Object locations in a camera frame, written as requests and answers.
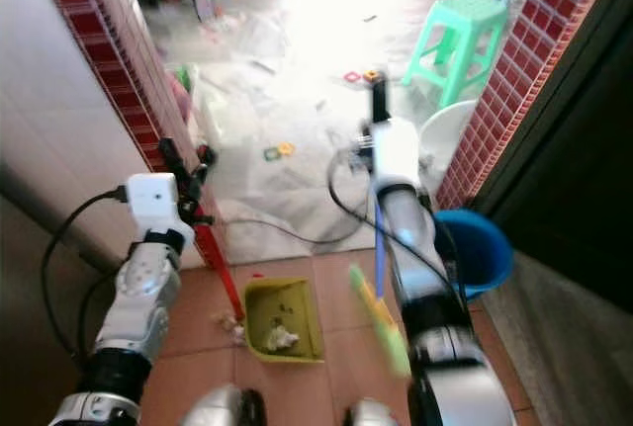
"tile floor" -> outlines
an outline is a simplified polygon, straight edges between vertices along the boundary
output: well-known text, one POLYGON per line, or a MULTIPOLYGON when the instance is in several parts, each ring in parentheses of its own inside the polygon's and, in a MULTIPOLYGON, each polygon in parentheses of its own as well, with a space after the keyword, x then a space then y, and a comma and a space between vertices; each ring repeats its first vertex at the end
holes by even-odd
MULTIPOLYGON (((325 362, 318 365, 265 364, 246 348, 232 347, 227 334, 212 321, 214 313, 229 310, 220 280, 205 269, 183 272, 166 346, 143 398, 142 424, 175 425, 199 396, 223 383, 235 383, 262 392, 271 426, 341 424, 345 408, 363 396, 388 404, 400 424, 409 425, 407 382, 390 376, 370 318, 348 288, 347 267, 354 261, 371 276, 373 250, 232 268, 240 289, 255 273, 311 280, 325 342, 325 362)), ((397 312, 391 290, 388 304, 397 312)), ((471 311, 519 426, 539 425, 483 305, 474 302, 471 311)))

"white tile wall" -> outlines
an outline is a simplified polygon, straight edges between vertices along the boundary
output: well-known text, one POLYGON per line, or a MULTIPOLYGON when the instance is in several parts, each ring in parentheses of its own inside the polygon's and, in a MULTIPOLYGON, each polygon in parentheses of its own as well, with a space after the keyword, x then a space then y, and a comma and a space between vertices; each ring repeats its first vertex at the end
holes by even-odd
MULTIPOLYGON (((0 0, 0 10, 0 177, 19 178, 62 220, 147 169, 52 0, 0 0)), ((112 257, 135 233, 127 209, 111 203, 76 223, 112 257)), ((183 263, 202 265, 193 249, 183 263)))

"terracotta floor tile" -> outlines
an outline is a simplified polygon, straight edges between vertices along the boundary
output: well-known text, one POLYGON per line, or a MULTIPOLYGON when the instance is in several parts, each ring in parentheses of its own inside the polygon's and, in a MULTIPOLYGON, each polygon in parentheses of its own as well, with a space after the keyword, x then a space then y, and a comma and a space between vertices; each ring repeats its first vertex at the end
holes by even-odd
POLYGON ((235 350, 236 384, 259 390, 271 426, 334 424, 325 364, 272 364, 235 350))
POLYGON ((346 408, 363 397, 372 397, 388 405, 401 426, 409 425, 409 380, 397 379, 390 373, 372 327, 325 333, 325 362, 336 424, 342 424, 346 408))
POLYGON ((471 300, 468 303, 468 310, 470 310, 471 312, 477 312, 479 310, 484 310, 484 303, 482 302, 481 299, 471 300))
POLYGON ((471 317, 473 318, 475 332, 477 332, 479 340, 484 347, 484 352, 486 352, 498 378, 503 384, 512 409, 530 408, 532 406, 530 399, 488 313, 485 310, 471 312, 471 317))
MULTIPOLYGON (((333 253, 314 258, 316 300, 323 332, 371 325, 371 317, 349 284, 349 266, 358 263, 374 283, 374 250, 333 253)), ((389 277, 385 283, 387 306, 400 319, 389 277)))
POLYGON ((516 411, 514 418, 518 426, 541 426, 538 416, 532 408, 516 411))
POLYGON ((161 359, 142 399, 143 426, 174 426, 200 396, 233 383, 233 350, 217 349, 161 359))
POLYGON ((230 347, 230 336, 212 317, 231 312, 220 277, 206 268, 181 272, 182 288, 169 311, 169 331, 163 357, 230 347))

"dustpan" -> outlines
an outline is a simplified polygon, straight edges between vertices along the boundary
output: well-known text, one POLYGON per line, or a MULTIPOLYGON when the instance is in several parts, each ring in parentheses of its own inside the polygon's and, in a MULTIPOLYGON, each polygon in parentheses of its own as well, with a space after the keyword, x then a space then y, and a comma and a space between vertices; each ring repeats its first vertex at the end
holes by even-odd
POLYGON ((261 361, 323 361, 323 339, 307 278, 254 279, 244 290, 244 307, 246 345, 261 361), (270 352, 266 344, 277 321, 298 334, 299 340, 287 349, 270 352))

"black cable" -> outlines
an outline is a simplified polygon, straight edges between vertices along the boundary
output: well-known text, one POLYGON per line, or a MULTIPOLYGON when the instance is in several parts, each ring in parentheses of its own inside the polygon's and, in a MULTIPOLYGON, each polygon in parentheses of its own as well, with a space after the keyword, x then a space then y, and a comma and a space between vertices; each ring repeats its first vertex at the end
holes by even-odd
POLYGON ((357 213, 354 209, 349 208, 348 206, 346 206, 343 203, 342 200, 339 199, 338 195, 336 194, 336 191, 334 190, 334 173, 336 171, 336 168, 338 167, 339 155, 341 154, 341 152, 344 152, 344 150, 343 151, 339 151, 336 154, 334 154, 334 156, 329 161, 329 164, 327 166, 327 189, 329 191, 329 196, 332 198, 334 203, 337 204, 344 212, 350 214, 351 216, 353 216, 357 220, 359 220, 359 221, 361 221, 363 223, 366 223, 369 226, 373 227, 376 231, 378 231, 379 233, 383 234, 383 236, 387 236, 387 237, 391 238, 394 242, 399 244, 402 248, 404 248, 406 251, 408 251, 411 255, 413 255, 419 261, 424 263, 424 265, 426 265, 428 267, 428 269, 431 270, 437 276, 437 278, 444 285, 444 287, 446 288, 448 293, 450 293, 451 296, 453 298, 455 298, 455 300, 457 301, 457 304, 468 315, 468 307, 464 303, 462 303, 462 300, 460 299, 460 295, 455 291, 455 289, 450 284, 450 282, 437 270, 437 268, 435 268, 433 266, 433 264, 429 260, 427 260, 423 255, 418 253, 417 250, 415 250, 414 248, 409 246, 407 243, 405 243, 402 240, 400 240, 400 238, 397 235, 395 235, 394 233, 391 233, 390 231, 388 231, 384 227, 382 227, 382 226, 376 224, 375 222, 371 221, 369 218, 367 218, 367 216, 363 216, 360 213, 357 213))
POLYGON ((82 366, 88 362, 88 348, 86 347, 86 316, 88 315, 88 305, 90 299, 102 285, 114 278, 119 270, 113 270, 110 273, 95 281, 86 291, 79 305, 79 315, 77 316, 77 354, 79 362, 82 366))
MULTIPOLYGON (((453 251, 453 257, 455 258, 455 273, 457 275, 457 286, 459 289, 459 297, 462 300, 462 305, 468 306, 468 300, 466 298, 466 288, 464 287, 464 277, 463 277, 463 272, 462 272, 462 261, 460 259, 459 256, 459 251, 457 250, 457 243, 455 243, 455 238, 453 238, 453 235, 451 233, 451 231, 448 229, 448 226, 446 225, 446 223, 444 223, 443 221, 438 220, 437 218, 433 217, 433 221, 435 222, 435 226, 439 226, 440 229, 442 230, 442 232, 444 233, 444 236, 446 236, 446 238, 448 239, 448 242, 451 245, 451 250, 453 251)), ((466 315, 468 316, 468 319, 471 323, 471 325, 473 324, 472 319, 471 319, 471 312, 470 310, 468 310, 468 308, 465 309, 466 311, 466 315)))
MULTIPOLYGON (((369 198, 366 197, 365 198, 365 202, 363 203, 365 205, 365 216, 367 216, 367 210, 368 210, 368 206, 369 206, 369 198)), ((345 233, 344 235, 340 235, 337 236, 336 238, 330 238, 328 240, 312 240, 311 238, 306 238, 302 235, 300 235, 299 233, 295 233, 294 231, 291 231, 287 228, 284 228, 283 226, 277 225, 275 223, 272 223, 270 221, 266 221, 266 220, 259 220, 257 218, 236 218, 233 220, 228 220, 225 222, 225 225, 233 225, 233 224, 238 224, 238 223, 259 223, 261 225, 266 225, 266 226, 271 226, 279 231, 282 231, 284 233, 286 233, 287 235, 293 236, 295 238, 297 238, 298 240, 304 241, 306 243, 311 243, 314 245, 331 245, 333 243, 340 243, 341 241, 346 240, 347 238, 353 236, 354 234, 356 234, 358 232, 358 230, 360 229, 361 226, 363 226, 362 222, 359 220, 358 223, 356 224, 356 226, 354 227, 353 230, 351 230, 349 233, 345 233)))
POLYGON ((57 342, 61 345, 63 350, 65 350, 70 358, 75 364, 79 367, 80 359, 77 356, 77 352, 72 347, 70 341, 66 338, 64 333, 61 331, 59 327, 59 323, 55 318, 54 312, 52 310, 52 305, 50 302, 50 294, 48 292, 48 264, 50 262, 50 255, 52 255, 52 251, 55 249, 55 246, 68 229, 68 227, 73 223, 73 221, 88 207, 92 206, 95 202, 102 201, 104 199, 117 199, 119 201, 124 202, 126 200, 126 188, 125 186, 119 186, 117 189, 113 191, 104 192, 103 194, 99 194, 91 199, 88 199, 81 206, 79 206, 70 216, 61 224, 61 226, 57 229, 57 231, 53 234, 52 239, 48 243, 46 247, 46 251, 42 258, 42 262, 40 264, 40 283, 42 286, 42 297, 44 299, 44 306, 46 310, 46 317, 48 318, 48 322, 50 327, 52 328, 52 333, 57 340, 57 342))

